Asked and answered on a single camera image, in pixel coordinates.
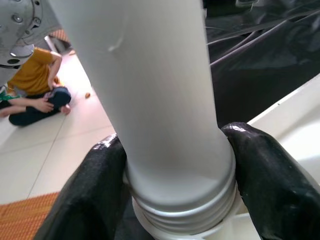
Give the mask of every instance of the dark jeans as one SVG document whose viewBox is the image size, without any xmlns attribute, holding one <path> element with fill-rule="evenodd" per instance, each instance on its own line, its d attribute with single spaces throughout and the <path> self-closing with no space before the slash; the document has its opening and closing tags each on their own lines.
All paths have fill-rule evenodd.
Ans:
<svg viewBox="0 0 320 240">
<path fill-rule="evenodd" d="M 52 115 L 59 113 L 59 108 L 67 105 L 71 101 L 70 92 L 66 87 L 57 87 L 51 91 L 51 96 L 48 98 L 48 102 L 54 105 L 54 109 L 51 112 L 41 112 L 32 106 L 27 106 L 25 112 L 12 114 L 9 116 L 9 121 L 15 126 L 27 126 L 33 124 L 39 120 L 45 119 Z M 43 98 L 43 94 L 27 96 L 27 99 L 39 99 Z M 0 102 L 0 109 L 10 107 L 11 104 L 7 101 Z"/>
</svg>

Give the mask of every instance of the white tile floor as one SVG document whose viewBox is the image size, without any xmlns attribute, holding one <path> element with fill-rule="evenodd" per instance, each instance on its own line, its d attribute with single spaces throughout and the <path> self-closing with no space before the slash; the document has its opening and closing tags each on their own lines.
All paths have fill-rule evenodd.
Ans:
<svg viewBox="0 0 320 240">
<path fill-rule="evenodd" d="M 0 119 L 0 204 L 59 191 L 90 148 L 115 132 L 76 55 L 63 57 L 58 75 L 72 95 L 68 116 L 24 128 Z"/>
</svg>

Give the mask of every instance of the white cylinder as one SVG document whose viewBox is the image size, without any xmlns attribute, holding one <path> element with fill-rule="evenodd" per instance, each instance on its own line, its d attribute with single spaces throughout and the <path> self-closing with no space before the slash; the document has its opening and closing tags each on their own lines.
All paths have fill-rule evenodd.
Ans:
<svg viewBox="0 0 320 240">
<path fill-rule="evenodd" d="M 201 2 L 50 3 L 123 144 L 148 220 L 177 234 L 219 223 L 234 201 L 235 162 L 217 127 Z"/>
</svg>

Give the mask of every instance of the person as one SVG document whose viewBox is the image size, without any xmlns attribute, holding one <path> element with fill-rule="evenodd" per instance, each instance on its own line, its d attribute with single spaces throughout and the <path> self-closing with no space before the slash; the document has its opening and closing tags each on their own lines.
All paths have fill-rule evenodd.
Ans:
<svg viewBox="0 0 320 240">
<path fill-rule="evenodd" d="M 0 102 L 0 117 L 9 116 L 13 125 L 27 126 L 59 112 L 69 114 L 71 95 L 57 77 L 61 62 L 60 54 L 35 48 L 7 83 L 8 96 L 17 96 L 16 90 L 20 90 L 26 97 L 7 96 Z"/>
</svg>

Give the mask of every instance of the orange woven mat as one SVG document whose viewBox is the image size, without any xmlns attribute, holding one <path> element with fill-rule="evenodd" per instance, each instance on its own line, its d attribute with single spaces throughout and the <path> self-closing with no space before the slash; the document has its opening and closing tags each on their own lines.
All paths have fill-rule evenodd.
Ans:
<svg viewBox="0 0 320 240">
<path fill-rule="evenodd" d="M 45 220 L 57 193 L 0 205 L 0 240 L 30 240 Z"/>
</svg>

